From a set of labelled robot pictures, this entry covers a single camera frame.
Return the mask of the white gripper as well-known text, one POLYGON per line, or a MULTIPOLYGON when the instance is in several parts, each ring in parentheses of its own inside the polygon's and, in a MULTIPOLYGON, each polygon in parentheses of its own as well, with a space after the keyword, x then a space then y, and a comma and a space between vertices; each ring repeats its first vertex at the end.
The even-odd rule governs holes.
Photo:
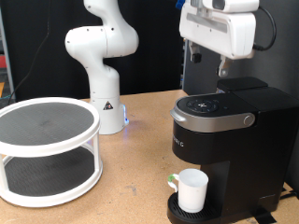
POLYGON ((217 74, 227 77, 233 60, 252 52, 256 10, 256 2, 185 2, 179 32, 190 41, 191 61, 201 62, 200 46, 217 52, 221 55, 217 74))

